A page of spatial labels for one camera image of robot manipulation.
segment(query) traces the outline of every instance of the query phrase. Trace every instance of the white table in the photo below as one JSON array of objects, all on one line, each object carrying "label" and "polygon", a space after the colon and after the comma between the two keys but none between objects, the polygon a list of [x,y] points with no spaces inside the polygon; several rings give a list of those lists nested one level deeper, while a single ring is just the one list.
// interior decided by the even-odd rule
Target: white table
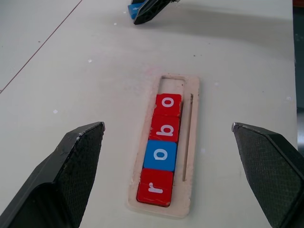
[{"label": "white table", "polygon": [[[296,146],[291,1],[184,0],[140,26],[128,3],[84,0],[0,94],[0,211],[66,132],[104,121],[82,228],[270,228],[231,124]],[[168,72],[201,78],[192,206],[181,220],[126,207],[152,78]]]}]

